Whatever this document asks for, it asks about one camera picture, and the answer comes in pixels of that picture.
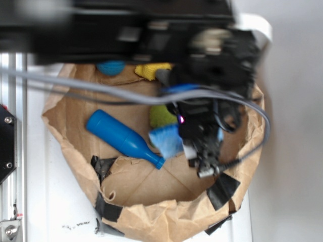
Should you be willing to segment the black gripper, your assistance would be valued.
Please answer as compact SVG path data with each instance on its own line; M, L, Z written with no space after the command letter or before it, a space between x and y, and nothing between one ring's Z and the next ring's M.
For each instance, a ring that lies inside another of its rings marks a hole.
M177 102L179 135L188 146L188 163L199 178L224 171L219 161L222 141L219 131L235 132L240 127L240 105L220 99L191 99Z

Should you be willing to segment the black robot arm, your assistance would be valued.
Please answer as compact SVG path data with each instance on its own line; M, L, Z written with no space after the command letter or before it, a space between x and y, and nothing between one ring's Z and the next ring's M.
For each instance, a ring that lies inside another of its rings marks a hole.
M241 163L219 162L219 129L241 123L260 57L230 1L1 1L1 51L38 63L170 62L160 97L123 94L129 104L166 104L193 148L201 177Z

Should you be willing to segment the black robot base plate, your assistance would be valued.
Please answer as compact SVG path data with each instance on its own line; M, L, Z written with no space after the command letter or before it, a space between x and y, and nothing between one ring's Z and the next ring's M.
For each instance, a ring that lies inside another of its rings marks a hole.
M1 184L16 169L16 118L1 104Z

